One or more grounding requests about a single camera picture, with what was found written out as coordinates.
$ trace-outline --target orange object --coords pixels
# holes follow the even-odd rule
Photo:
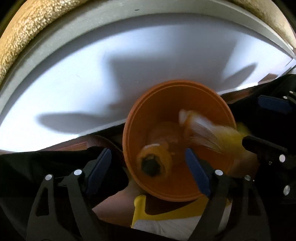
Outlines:
[[[172,157],[167,149],[160,144],[150,144],[144,146],[140,153],[137,155],[137,165],[139,171],[143,170],[143,165],[147,159],[153,159],[157,162],[159,170],[150,171],[151,178],[158,180],[166,179],[171,173]]]
[[[181,109],[195,110],[212,122],[236,128],[234,117],[224,100],[208,87],[187,80],[158,84],[144,93],[132,107],[123,131],[123,154],[129,172],[148,193],[160,199],[185,202],[202,196],[185,162],[174,165],[163,182],[137,168],[137,155],[146,145],[151,130],[161,122],[178,123]],[[203,146],[196,154],[213,168],[228,172],[234,159]]]
[[[172,165],[185,161],[184,128],[179,123],[164,121],[158,123],[148,133],[146,144],[158,143],[168,150],[172,157]]]
[[[179,112],[180,125],[185,127],[184,138],[193,145],[206,146],[219,153],[241,158],[248,152],[242,145],[247,135],[229,127],[216,125],[194,111]]]

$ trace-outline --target black cloth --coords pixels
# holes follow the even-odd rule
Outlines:
[[[260,95],[283,98],[289,91],[296,91],[296,74],[287,74],[264,84],[255,93],[229,105],[236,121],[244,123],[252,135],[283,147],[296,146],[295,114],[284,115],[258,106]],[[272,196],[261,196],[268,215],[272,241],[296,240],[296,203],[278,203]]]
[[[82,151],[37,151],[1,155],[1,240],[25,240],[31,207],[47,174],[53,174],[54,177],[68,176],[78,168],[83,169],[87,162],[95,160],[102,150],[101,147],[90,147]],[[124,170],[116,162],[117,160],[112,159],[98,190],[98,202],[114,195],[128,184]]]
[[[252,95],[229,105],[237,122],[244,123],[252,135],[288,148],[295,146],[289,138],[296,133],[295,114],[286,116],[258,106],[258,97],[266,95],[283,98],[296,90],[296,75],[287,74],[259,87]]]

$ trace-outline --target black fabric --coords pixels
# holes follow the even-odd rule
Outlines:
[[[262,109],[257,104],[260,95],[282,98],[296,90],[296,75],[284,75],[265,84],[249,97],[229,105],[236,121],[244,123],[252,135],[283,147],[295,147],[295,115],[283,115]],[[296,205],[278,203],[272,196],[261,197],[268,215],[272,241],[296,239]]]
[[[258,106],[260,95],[282,98],[296,90],[296,75],[287,74],[260,87],[254,94],[229,107],[237,122],[244,123],[252,135],[288,148],[294,146],[288,138],[296,133],[295,115],[285,116]]]
[[[142,230],[131,229],[114,224],[107,224],[107,235],[110,241],[176,241],[175,239],[148,233]]]
[[[96,159],[102,149],[91,147],[83,151],[37,151],[1,155],[0,207],[5,214],[0,212],[1,222],[5,223],[5,226],[0,226],[1,235],[18,241],[20,236],[15,233],[17,230],[24,240],[31,207],[43,178],[49,173],[54,177],[68,176],[75,169],[84,168],[88,161]],[[128,184],[124,170],[116,161],[112,159],[98,190],[99,195],[94,198],[96,204],[124,189]],[[110,176],[114,171],[115,178]]]
[[[16,3],[16,0],[1,1],[0,3],[0,22],[4,19],[9,9]]]

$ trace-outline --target blurry object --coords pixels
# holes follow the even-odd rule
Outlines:
[[[56,144],[54,146],[47,147],[45,151],[77,151],[77,150],[86,150],[91,146],[102,146],[102,140],[105,141],[104,138],[100,139],[100,137],[96,137],[95,135],[86,135],[82,137],[78,137],[66,142],[62,142]]]
[[[157,124],[148,134],[146,144],[137,156],[137,164],[148,176],[167,178],[172,166],[184,162],[183,130],[177,123]]]
[[[235,101],[238,101],[240,99],[243,99],[249,95],[251,95],[256,89],[258,89],[260,85],[256,85],[253,87],[249,87],[242,90],[237,90],[229,93],[225,93],[221,95],[221,98],[227,103],[232,104]]]
[[[185,161],[183,131],[177,122],[161,122],[148,133],[147,145],[160,144],[170,153],[173,165],[178,165]]]
[[[0,155],[3,155],[3,154],[10,154],[10,153],[13,153],[13,151],[0,150]]]
[[[241,158],[246,152],[242,139],[247,134],[232,127],[216,125],[196,111],[180,110],[179,122],[185,127],[184,135],[189,144],[206,146],[234,158]]]
[[[250,134],[243,123],[238,123],[236,130],[229,126],[216,125],[196,111],[185,110],[180,111],[179,122],[185,127],[184,135],[189,145],[205,146],[234,158],[228,173],[230,176],[237,178],[245,175],[255,176],[259,163],[257,156],[242,145],[242,139]]]
[[[160,144],[150,144],[137,155],[137,166],[146,175],[160,180],[171,173],[172,157]]]

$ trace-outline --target orange cup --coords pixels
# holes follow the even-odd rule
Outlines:
[[[195,110],[212,122],[236,128],[234,117],[225,101],[208,87],[188,80],[158,84],[145,92],[132,107],[123,131],[123,154],[135,181],[148,193],[163,200],[185,202],[202,196],[185,162],[172,167],[162,182],[145,175],[137,168],[137,155],[146,145],[149,132],[158,123],[178,123],[181,109]],[[230,156],[203,146],[193,148],[214,169],[227,173],[233,165]]]

